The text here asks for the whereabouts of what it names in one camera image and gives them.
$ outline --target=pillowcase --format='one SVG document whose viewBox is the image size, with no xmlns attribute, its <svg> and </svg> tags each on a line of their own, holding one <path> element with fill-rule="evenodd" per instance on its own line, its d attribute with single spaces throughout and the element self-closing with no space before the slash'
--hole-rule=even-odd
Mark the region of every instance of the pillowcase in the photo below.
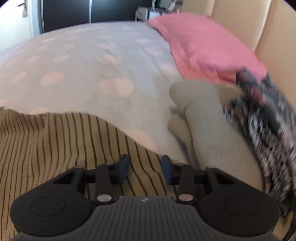
<svg viewBox="0 0 296 241">
<path fill-rule="evenodd" d="M 220 24 L 206 16 L 169 14 L 148 22 L 169 42 L 185 79 L 236 82 L 236 72 L 249 69 L 258 81 L 267 70 L 252 51 Z"/>
</svg>

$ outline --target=brown striped cloth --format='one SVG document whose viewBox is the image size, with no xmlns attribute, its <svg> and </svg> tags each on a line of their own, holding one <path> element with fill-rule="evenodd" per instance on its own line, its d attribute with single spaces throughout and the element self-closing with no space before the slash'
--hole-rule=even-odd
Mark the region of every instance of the brown striped cloth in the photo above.
<svg viewBox="0 0 296 241">
<path fill-rule="evenodd" d="M 161 173 L 160 156 L 138 145 L 106 121 L 89 114 L 25 115 L 0 111 L 0 237 L 16 234 L 9 217 L 20 195 L 74 166 L 95 169 L 114 163 L 122 154 L 131 157 L 130 170 L 118 195 L 175 196 Z M 94 199 L 92 187 L 86 196 Z"/>
</svg>

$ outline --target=beige padded headboard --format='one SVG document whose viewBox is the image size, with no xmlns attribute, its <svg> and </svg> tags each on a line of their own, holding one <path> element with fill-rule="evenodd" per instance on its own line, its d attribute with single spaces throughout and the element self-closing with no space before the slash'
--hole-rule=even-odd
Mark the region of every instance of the beige padded headboard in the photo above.
<svg viewBox="0 0 296 241">
<path fill-rule="evenodd" d="M 296 12 L 284 0 L 183 0 L 183 12 L 211 16 L 265 64 L 296 107 Z"/>
</svg>

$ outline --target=mattress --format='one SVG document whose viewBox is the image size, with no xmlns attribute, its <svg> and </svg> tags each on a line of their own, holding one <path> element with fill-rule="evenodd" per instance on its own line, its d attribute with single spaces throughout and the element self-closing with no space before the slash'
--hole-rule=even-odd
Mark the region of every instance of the mattress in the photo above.
<svg viewBox="0 0 296 241">
<path fill-rule="evenodd" d="M 167 123 L 183 81 L 168 43 L 145 23 L 85 24 L 0 53 L 0 106 L 21 113 L 87 112 L 144 147 L 186 162 Z"/>
</svg>

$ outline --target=ribbed gray surface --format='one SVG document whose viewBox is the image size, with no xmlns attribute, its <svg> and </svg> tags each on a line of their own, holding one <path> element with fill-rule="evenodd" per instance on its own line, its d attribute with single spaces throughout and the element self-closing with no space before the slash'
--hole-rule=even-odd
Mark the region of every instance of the ribbed gray surface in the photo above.
<svg viewBox="0 0 296 241">
<path fill-rule="evenodd" d="M 272 233 L 234 237 L 207 225 L 191 206 L 170 197 L 122 196 L 112 205 L 97 207 L 80 228 L 61 236 L 38 238 L 25 234 L 13 241 L 278 241 Z"/>
</svg>

